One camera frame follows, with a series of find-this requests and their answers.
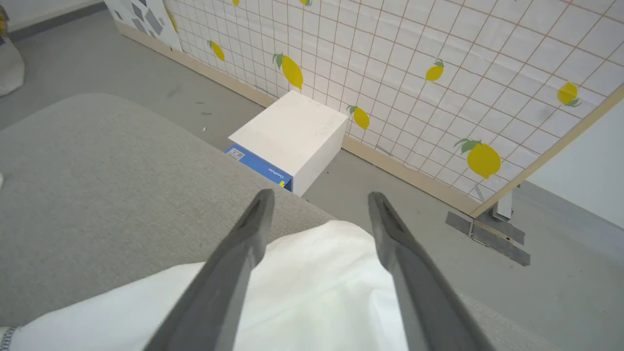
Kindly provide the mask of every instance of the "cardboard box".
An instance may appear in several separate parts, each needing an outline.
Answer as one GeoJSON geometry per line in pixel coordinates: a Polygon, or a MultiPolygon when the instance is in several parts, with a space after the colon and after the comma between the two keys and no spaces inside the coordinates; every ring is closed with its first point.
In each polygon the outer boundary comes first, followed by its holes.
{"type": "Polygon", "coordinates": [[[340,151],[347,119],[290,91],[229,139],[291,176],[292,192],[301,196],[340,151]]]}

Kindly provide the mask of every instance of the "gray couch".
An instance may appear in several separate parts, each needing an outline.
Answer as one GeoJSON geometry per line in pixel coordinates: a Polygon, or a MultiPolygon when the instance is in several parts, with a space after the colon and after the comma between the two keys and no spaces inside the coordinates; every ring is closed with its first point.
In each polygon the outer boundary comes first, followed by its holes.
{"type": "Polygon", "coordinates": [[[86,94],[0,132],[0,326],[206,260],[254,195],[271,240],[330,215],[168,120],[86,94]]]}

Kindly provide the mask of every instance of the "grid pattern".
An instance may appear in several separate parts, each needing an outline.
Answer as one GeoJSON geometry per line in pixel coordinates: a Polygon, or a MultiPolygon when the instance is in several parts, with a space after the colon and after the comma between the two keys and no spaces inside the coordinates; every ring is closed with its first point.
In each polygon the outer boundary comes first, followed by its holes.
{"type": "Polygon", "coordinates": [[[366,130],[349,118],[349,137],[478,203],[624,82],[624,0],[167,1],[186,53],[275,97],[299,90],[273,62],[287,55],[302,94],[368,114],[366,130]],[[557,99],[566,82],[577,107],[557,99]],[[496,150],[500,170],[470,170],[462,138],[496,150]]]}

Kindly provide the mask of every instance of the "wooden baseboard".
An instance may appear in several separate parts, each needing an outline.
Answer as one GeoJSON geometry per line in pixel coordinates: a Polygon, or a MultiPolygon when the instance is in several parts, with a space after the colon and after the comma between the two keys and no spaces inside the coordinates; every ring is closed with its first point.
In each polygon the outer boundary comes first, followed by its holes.
{"type": "MultiPolygon", "coordinates": [[[[196,60],[195,58],[184,54],[168,47],[164,42],[145,35],[133,27],[130,27],[121,22],[115,21],[117,29],[121,34],[137,41],[150,49],[169,57],[170,59],[187,66],[195,72],[225,86],[226,88],[246,97],[247,99],[263,106],[268,107],[275,102],[275,98],[258,91],[246,84],[239,82],[236,79],[229,77],[214,68],[207,66],[206,64],[196,60]]],[[[429,195],[444,201],[445,203],[455,207],[457,210],[465,213],[474,213],[474,210],[478,208],[479,204],[474,202],[469,197],[464,196],[458,190],[450,188],[437,180],[413,171],[392,158],[385,156],[370,147],[365,146],[362,143],[357,142],[353,138],[344,137],[343,149],[358,156],[359,158],[377,166],[384,171],[392,174],[393,176],[407,182],[420,190],[428,193],[429,195]]]]}
{"type": "Polygon", "coordinates": [[[106,9],[106,4],[102,0],[88,0],[82,4],[76,4],[17,24],[9,21],[9,39],[13,42],[20,41],[106,9]]]}

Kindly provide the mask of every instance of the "blue label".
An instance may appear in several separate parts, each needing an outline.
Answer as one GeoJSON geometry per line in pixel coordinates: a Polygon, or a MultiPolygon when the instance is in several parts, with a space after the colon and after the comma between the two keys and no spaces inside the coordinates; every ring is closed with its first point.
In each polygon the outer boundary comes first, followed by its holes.
{"type": "Polygon", "coordinates": [[[231,156],[238,162],[246,165],[254,171],[265,176],[275,184],[278,184],[282,188],[293,191],[293,177],[283,170],[275,167],[269,162],[265,161],[261,157],[256,156],[253,152],[246,148],[234,144],[225,151],[226,155],[231,156]]]}

